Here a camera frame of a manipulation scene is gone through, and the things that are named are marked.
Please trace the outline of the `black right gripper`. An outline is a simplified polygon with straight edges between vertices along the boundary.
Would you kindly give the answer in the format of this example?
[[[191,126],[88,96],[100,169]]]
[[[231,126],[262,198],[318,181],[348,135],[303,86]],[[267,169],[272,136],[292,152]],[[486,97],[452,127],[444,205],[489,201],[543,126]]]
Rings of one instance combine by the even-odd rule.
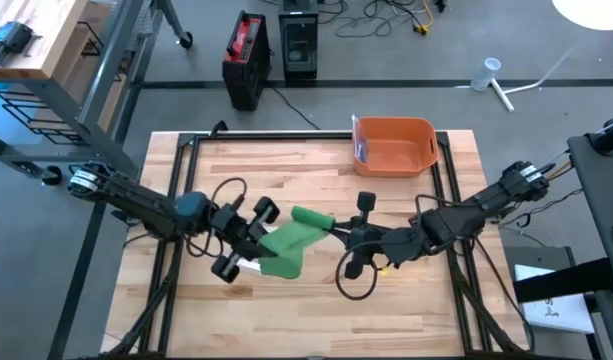
[[[374,193],[359,192],[357,198],[359,214],[352,216],[348,221],[334,221],[331,230],[328,231],[339,240],[346,240],[346,249],[351,253],[351,260],[345,265],[344,270],[344,277],[347,279],[358,279],[365,266],[372,267],[375,272],[380,270],[373,257],[375,254],[383,253],[380,241],[386,228],[368,222],[369,213],[374,210],[375,202]]]

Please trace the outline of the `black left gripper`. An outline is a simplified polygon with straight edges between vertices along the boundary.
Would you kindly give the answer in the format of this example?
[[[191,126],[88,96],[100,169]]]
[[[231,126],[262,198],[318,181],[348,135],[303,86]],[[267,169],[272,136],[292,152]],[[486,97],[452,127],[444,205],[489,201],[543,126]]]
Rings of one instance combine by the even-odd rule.
[[[277,205],[269,197],[261,197],[253,211],[255,217],[248,222],[237,213],[243,202],[239,196],[234,204],[227,203],[212,217],[210,225],[217,238],[231,247],[227,256],[220,255],[211,266],[211,271],[226,283],[232,283],[240,273],[237,261],[243,257],[253,259],[276,257],[277,253],[260,244],[265,236],[276,231],[276,227],[263,227],[272,224],[280,214]]]

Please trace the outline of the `green elastic bandage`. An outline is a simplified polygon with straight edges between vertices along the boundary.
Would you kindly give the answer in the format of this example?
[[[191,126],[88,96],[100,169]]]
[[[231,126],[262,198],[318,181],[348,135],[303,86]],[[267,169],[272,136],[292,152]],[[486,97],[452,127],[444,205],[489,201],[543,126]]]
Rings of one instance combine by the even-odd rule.
[[[299,278],[305,249],[325,238],[334,224],[335,219],[331,216],[294,206],[289,222],[261,238],[260,244],[271,250],[274,256],[258,259],[260,272],[289,280]]]

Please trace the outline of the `orange plastic basket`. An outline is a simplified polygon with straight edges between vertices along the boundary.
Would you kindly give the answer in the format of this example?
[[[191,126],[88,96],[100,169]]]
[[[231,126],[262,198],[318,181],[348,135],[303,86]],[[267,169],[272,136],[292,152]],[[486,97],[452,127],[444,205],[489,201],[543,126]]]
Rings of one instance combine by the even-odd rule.
[[[354,156],[354,170],[364,177],[416,177],[438,161],[437,135],[419,117],[367,116],[361,119],[367,142],[366,163]]]

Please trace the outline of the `red and black case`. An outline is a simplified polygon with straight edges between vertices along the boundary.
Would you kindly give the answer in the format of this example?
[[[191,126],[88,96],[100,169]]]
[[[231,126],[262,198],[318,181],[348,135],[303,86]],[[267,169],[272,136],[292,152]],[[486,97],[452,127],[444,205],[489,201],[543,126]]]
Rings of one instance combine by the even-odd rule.
[[[222,61],[222,77],[234,109],[257,108],[270,74],[270,57],[265,16],[241,10]]]

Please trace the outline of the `black computer tower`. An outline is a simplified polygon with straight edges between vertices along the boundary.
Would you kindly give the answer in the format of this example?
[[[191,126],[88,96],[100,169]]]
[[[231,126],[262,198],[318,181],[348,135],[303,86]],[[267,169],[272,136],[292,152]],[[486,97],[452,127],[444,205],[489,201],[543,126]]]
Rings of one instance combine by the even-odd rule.
[[[317,0],[279,0],[278,21],[284,77],[317,78]]]

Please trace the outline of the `white cylinder container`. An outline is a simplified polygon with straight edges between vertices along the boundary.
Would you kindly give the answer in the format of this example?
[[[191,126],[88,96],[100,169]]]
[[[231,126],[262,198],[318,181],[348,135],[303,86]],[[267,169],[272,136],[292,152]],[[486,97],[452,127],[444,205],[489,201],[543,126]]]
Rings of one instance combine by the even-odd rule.
[[[484,91],[495,78],[501,68],[501,62],[495,57],[487,57],[474,78],[470,82],[470,88],[474,91]]]

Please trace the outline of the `white printed box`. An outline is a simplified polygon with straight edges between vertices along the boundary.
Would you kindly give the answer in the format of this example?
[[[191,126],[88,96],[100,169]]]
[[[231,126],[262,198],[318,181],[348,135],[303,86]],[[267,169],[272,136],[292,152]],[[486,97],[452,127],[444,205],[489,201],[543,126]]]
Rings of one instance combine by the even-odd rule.
[[[594,334],[591,315],[581,294],[522,302],[523,314],[532,326]]]

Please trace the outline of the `black equipment stand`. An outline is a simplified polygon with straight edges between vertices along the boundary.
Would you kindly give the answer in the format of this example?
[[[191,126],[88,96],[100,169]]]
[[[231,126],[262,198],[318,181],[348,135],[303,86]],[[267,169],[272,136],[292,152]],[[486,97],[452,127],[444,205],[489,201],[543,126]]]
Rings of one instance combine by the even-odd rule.
[[[613,349],[613,119],[567,144],[606,256],[517,281],[514,290],[520,303],[592,292]]]

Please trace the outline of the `wheeled wooden-top cart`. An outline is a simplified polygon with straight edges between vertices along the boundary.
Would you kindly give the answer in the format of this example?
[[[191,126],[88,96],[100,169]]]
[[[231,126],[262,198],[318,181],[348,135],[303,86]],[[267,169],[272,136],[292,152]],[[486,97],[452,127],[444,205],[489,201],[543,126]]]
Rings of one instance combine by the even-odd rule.
[[[0,67],[1,90],[21,84],[37,96],[85,141],[86,146],[13,145],[0,138],[0,162],[31,178],[56,163],[102,161],[129,176],[139,168],[124,152],[123,142],[160,24],[168,22],[178,46],[188,50],[193,37],[179,21],[172,0],[0,0],[0,26],[28,25],[40,38],[30,57],[14,56]],[[53,73],[79,21],[89,22],[104,47],[82,103],[76,102]],[[107,132],[97,120],[120,66],[126,81]]]

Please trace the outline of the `black handheld device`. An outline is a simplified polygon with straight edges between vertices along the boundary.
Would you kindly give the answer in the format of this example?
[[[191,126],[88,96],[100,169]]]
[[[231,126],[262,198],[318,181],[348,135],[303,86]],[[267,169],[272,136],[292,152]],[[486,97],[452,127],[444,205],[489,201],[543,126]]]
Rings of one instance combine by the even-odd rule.
[[[0,26],[0,67],[4,67],[14,56],[30,57],[32,44],[40,38],[28,25],[10,21]]]

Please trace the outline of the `white floor lamp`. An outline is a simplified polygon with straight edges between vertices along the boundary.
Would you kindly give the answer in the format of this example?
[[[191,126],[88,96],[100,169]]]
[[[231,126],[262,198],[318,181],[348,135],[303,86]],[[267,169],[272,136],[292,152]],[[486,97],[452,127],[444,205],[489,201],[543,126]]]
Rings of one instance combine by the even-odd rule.
[[[550,0],[550,2],[562,17],[581,28],[600,32],[613,31],[613,0]],[[488,87],[493,88],[508,112],[514,112],[515,107],[508,96],[541,87],[585,38],[586,35],[582,35],[574,42],[538,80],[524,86],[503,89],[494,78]],[[471,89],[470,84],[461,85],[459,89]]]

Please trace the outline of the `black aluminium table frame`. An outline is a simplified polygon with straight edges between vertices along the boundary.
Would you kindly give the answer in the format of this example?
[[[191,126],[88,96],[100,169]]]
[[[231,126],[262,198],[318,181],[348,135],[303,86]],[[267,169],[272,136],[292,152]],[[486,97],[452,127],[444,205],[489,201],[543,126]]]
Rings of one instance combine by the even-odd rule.
[[[459,191],[463,198],[486,187],[472,130],[447,130]],[[154,132],[142,183],[169,189],[175,145],[189,134]],[[342,131],[333,132],[338,137]],[[340,221],[358,213],[359,191],[377,194],[369,220],[384,226],[407,225],[418,193],[436,194],[432,171],[415,178],[366,178],[353,171],[350,135],[325,139],[322,133],[217,135],[199,141],[193,190],[210,192],[223,180],[248,182],[240,214],[253,215],[260,196],[272,198],[290,218],[299,205]],[[101,351],[114,348],[145,307],[156,254],[156,240],[142,238],[123,252]],[[375,293],[349,301],[335,288],[334,270],[343,245],[328,237],[306,249],[302,276],[265,277],[242,269],[233,284],[210,272],[213,259],[184,251],[166,355],[171,358],[306,357],[459,357],[462,336],[445,253],[407,262],[380,276]],[[500,327],[522,348],[521,320],[504,296],[478,246],[473,253],[481,293]]]

